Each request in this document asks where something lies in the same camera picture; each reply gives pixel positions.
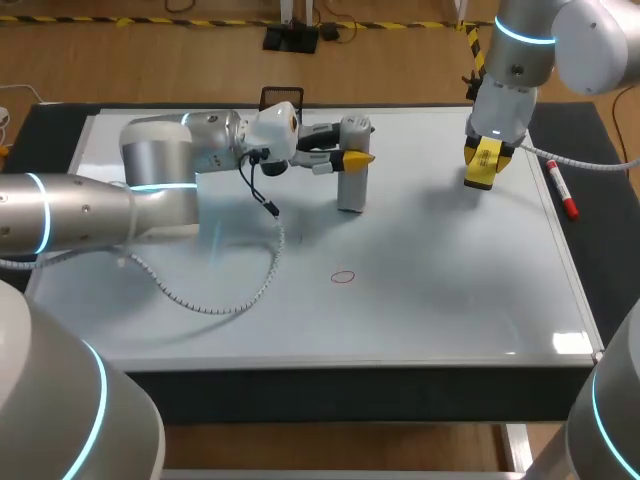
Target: metal table leg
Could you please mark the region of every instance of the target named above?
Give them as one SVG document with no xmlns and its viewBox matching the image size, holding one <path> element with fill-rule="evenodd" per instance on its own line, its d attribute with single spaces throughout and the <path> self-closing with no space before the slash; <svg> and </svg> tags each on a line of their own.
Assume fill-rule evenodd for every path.
<svg viewBox="0 0 640 480">
<path fill-rule="evenodd" d="M 293 20 L 293 0 L 280 0 L 280 23 L 288 25 Z"/>
<path fill-rule="evenodd" d="M 566 459 L 566 428 L 562 426 L 535 462 L 527 470 L 524 480 L 565 480 L 571 473 Z"/>
<path fill-rule="evenodd" d="M 519 473 L 341 470 L 165 470 L 161 480 L 520 480 Z"/>
</svg>

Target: white table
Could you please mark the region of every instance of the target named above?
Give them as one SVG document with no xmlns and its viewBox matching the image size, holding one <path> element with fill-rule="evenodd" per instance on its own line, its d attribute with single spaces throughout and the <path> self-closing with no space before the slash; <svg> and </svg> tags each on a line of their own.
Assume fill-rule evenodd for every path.
<svg viewBox="0 0 640 480">
<path fill-rule="evenodd" d="M 38 272 L 29 293 L 129 372 L 591 365 L 602 344 L 535 157 L 517 151 L 491 192 L 473 190 L 462 185 L 469 108 L 355 111 L 377 129 L 367 210 L 336 211 L 335 176 L 291 168 L 259 177 L 282 211 L 287 245 L 272 286 L 244 315 L 186 311 L 135 267 L 99 253 Z M 123 180 L 119 131 L 154 113 L 98 115 L 72 168 Z M 307 110 L 304 120 L 345 113 Z M 262 283 L 275 232 L 237 172 L 198 183 L 200 238 L 136 251 L 182 296 L 233 304 Z M 355 279 L 333 283 L 342 270 Z"/>
</svg>

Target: yellow black tape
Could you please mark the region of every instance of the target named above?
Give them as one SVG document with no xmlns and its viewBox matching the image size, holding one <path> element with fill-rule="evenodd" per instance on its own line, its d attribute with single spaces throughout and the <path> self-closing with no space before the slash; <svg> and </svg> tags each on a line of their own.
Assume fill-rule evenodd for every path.
<svg viewBox="0 0 640 480">
<path fill-rule="evenodd" d="M 473 54 L 473 61 L 476 64 L 476 70 L 478 71 L 478 75 L 480 76 L 480 78 L 482 78 L 487 73 L 487 70 L 484 67 L 484 53 L 482 53 L 482 50 L 480 49 L 478 25 L 466 24 L 464 28 L 467 33 L 469 46 L 471 47 L 471 53 Z"/>
<path fill-rule="evenodd" d="M 179 25 L 183 27 L 268 27 L 278 24 L 269 20 L 183 20 L 156 17 L 47 17 L 28 15 L 1 15 L 0 23 L 114 23 L 117 26 L 130 24 Z M 459 29 L 460 25 L 474 25 L 477 27 L 490 26 L 489 22 L 465 22 L 453 24 L 448 22 L 323 22 L 337 28 L 358 28 L 364 30 L 401 30 L 409 28 L 451 28 Z"/>
</svg>

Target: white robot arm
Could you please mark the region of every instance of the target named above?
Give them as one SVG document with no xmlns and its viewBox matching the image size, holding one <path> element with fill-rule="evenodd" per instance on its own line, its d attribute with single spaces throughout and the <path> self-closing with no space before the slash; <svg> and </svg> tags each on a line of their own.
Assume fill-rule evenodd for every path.
<svg viewBox="0 0 640 480">
<path fill-rule="evenodd" d="M 467 134 L 519 145 L 554 62 L 572 90 L 640 81 L 640 6 L 628 0 L 503 0 Z"/>
<path fill-rule="evenodd" d="M 288 165 L 338 172 L 338 208 L 361 212 L 373 160 L 366 153 L 371 132 L 365 117 L 302 127 L 289 102 L 252 120 L 220 110 L 133 121 L 120 135 L 128 186 L 78 175 L 0 175 L 0 257 L 193 236 L 199 225 L 196 174 L 245 163 L 270 176 Z M 277 216 L 277 209 L 270 212 Z M 11 265 L 0 261 L 2 266 Z"/>
</svg>

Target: white power cable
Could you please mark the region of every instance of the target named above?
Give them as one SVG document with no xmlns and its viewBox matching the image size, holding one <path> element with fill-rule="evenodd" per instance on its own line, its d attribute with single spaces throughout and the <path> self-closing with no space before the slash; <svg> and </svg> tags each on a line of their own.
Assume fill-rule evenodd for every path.
<svg viewBox="0 0 640 480">
<path fill-rule="evenodd" d="M 282 222 L 278 217 L 275 217 L 275 220 L 276 220 L 276 228 L 278 229 L 278 249 L 273 258 L 273 262 L 271 263 L 271 267 L 269 268 L 265 281 L 263 282 L 260 289 L 258 289 L 258 291 L 255 293 L 255 295 L 251 299 L 249 299 L 245 303 L 241 303 L 239 305 L 236 305 L 235 307 L 230 307 L 230 308 L 207 308 L 207 307 L 202 307 L 199 305 L 195 305 L 191 302 L 188 302 L 187 300 L 173 293 L 169 288 L 169 286 L 166 285 L 158 277 L 158 274 L 153 270 L 153 268 L 151 268 L 138 255 L 131 252 L 123 251 L 122 249 L 115 248 L 115 247 L 103 248 L 103 249 L 97 249 L 97 250 L 77 250 L 77 251 L 62 253 L 55 257 L 47 258 L 45 260 L 36 260 L 35 262 L 15 262 L 11 260 L 0 259 L 0 268 L 6 268 L 9 270 L 22 270 L 22 271 L 39 270 L 42 268 L 50 267 L 52 265 L 56 265 L 58 263 L 65 262 L 74 257 L 84 255 L 87 253 L 94 253 L 96 251 L 106 251 L 106 252 L 114 253 L 119 256 L 124 254 L 135 265 L 140 267 L 147 275 L 151 277 L 151 279 L 153 280 L 153 283 L 156 284 L 156 287 L 158 287 L 158 289 L 167 298 L 169 298 L 169 300 L 171 300 L 174 303 L 177 303 L 181 307 L 184 307 L 187 310 L 191 310 L 192 312 L 202 313 L 205 315 L 229 315 L 234 313 L 237 314 L 237 313 L 242 313 L 249 310 L 258 302 L 258 300 L 260 300 L 260 298 L 264 295 L 264 292 L 267 290 L 267 288 L 273 281 L 273 277 L 275 276 L 276 272 L 278 271 L 278 266 L 280 265 L 280 260 L 282 259 L 282 253 L 284 252 L 285 237 L 284 237 L 284 225 L 282 225 Z"/>
<path fill-rule="evenodd" d="M 28 88 L 29 90 L 31 90 L 31 93 L 33 93 L 33 95 L 38 99 L 40 103 L 44 103 L 44 100 L 42 99 L 40 94 L 31 85 L 27 85 L 23 83 L 16 84 L 16 85 L 0 85 L 0 90 L 8 90 L 10 88 Z"/>
<path fill-rule="evenodd" d="M 33 95 L 38 99 L 38 102 L 44 103 L 44 100 L 42 99 L 40 94 L 31 85 L 22 84 L 22 83 L 16 84 L 16 85 L 0 85 L 0 90 L 8 90 L 10 88 L 27 88 L 31 90 L 31 93 L 33 93 Z M 6 129 L 9 126 L 9 123 L 11 123 L 11 114 L 9 113 L 9 111 L 7 111 L 7 121 L 2 126 L 0 126 L 0 146 L 4 145 L 4 140 L 7 136 Z"/>
<path fill-rule="evenodd" d="M 577 160 L 572 160 L 560 155 L 545 152 L 544 150 L 540 150 L 539 148 L 529 147 L 528 145 L 520 145 L 520 148 L 526 150 L 527 152 L 531 152 L 540 157 L 546 158 L 547 160 L 555 160 L 556 162 L 562 163 L 563 165 L 569 165 L 570 167 L 583 168 L 585 170 L 594 170 L 598 172 L 624 172 L 626 170 L 630 170 L 634 167 L 640 166 L 640 158 L 637 158 L 633 162 L 629 163 L 620 163 L 618 165 L 603 165 L 600 163 L 579 162 Z"/>
</svg>

